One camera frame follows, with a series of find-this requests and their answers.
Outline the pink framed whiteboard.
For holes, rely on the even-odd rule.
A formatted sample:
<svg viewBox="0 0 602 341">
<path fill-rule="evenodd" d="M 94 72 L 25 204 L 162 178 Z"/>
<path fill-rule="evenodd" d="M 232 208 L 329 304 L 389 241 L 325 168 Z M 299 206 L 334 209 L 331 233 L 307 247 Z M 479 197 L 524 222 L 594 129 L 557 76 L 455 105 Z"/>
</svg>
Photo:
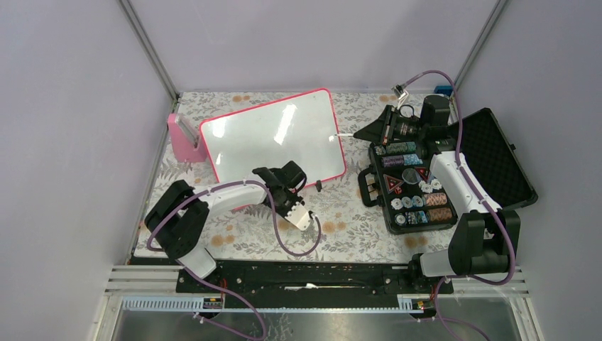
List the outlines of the pink framed whiteboard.
<svg viewBox="0 0 602 341">
<path fill-rule="evenodd" d="M 346 161 L 331 92 L 319 88 L 206 119 L 199 126 L 215 177 L 241 180 L 255 168 L 294 161 L 307 185 L 343 176 Z"/>
</svg>

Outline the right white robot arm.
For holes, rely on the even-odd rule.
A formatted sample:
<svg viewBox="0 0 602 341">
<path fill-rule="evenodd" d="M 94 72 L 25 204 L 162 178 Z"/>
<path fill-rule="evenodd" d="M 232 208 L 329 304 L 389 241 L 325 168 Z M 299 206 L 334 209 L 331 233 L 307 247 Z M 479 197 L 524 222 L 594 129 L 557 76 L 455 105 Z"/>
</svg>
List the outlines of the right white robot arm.
<svg viewBox="0 0 602 341">
<path fill-rule="evenodd" d="M 425 97 L 420 113 L 401 106 L 354 133 L 369 144 L 369 166 L 358 177 L 366 207 L 382 209 L 391 234 L 453 229 L 446 249 L 410 261 L 408 286 L 418 293 L 436 278 L 484 281 L 487 274 L 515 271 L 520 218 L 503 209 L 479 183 L 461 150 L 460 127 L 449 125 L 450 101 Z"/>
</svg>

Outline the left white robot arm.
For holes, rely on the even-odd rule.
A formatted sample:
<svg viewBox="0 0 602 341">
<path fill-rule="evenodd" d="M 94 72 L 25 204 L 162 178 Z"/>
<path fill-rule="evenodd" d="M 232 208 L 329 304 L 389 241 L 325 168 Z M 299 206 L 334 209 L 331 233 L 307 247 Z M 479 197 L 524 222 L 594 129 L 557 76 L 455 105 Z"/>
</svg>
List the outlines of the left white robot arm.
<svg viewBox="0 0 602 341">
<path fill-rule="evenodd" d="M 312 213 L 305 207 L 299 185 L 305 172 L 293 161 L 281 168 L 255 168 L 247 178 L 218 183 L 195 192 L 184 180 L 177 180 L 159 198 L 144 218 L 150 231 L 147 247 L 158 250 L 193 274 L 193 283 L 204 292 L 220 282 L 217 263 L 200 241 L 205 223 L 212 217 L 249 205 L 264 205 L 274 217 L 282 217 L 301 231 L 312 225 Z"/>
</svg>

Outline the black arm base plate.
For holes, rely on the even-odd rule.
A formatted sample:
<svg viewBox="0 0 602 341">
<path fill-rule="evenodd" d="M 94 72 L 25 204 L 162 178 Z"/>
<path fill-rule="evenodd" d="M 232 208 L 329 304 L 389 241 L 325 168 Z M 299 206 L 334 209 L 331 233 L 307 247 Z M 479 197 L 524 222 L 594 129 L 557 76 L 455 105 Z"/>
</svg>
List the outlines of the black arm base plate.
<svg viewBox="0 0 602 341">
<path fill-rule="evenodd" d="M 419 277 L 406 264 L 218 260 L 202 285 L 186 271 L 177 293 L 209 294 L 213 287 L 239 294 L 255 308 L 395 308 L 399 295 L 451 294 L 450 283 Z"/>
</svg>

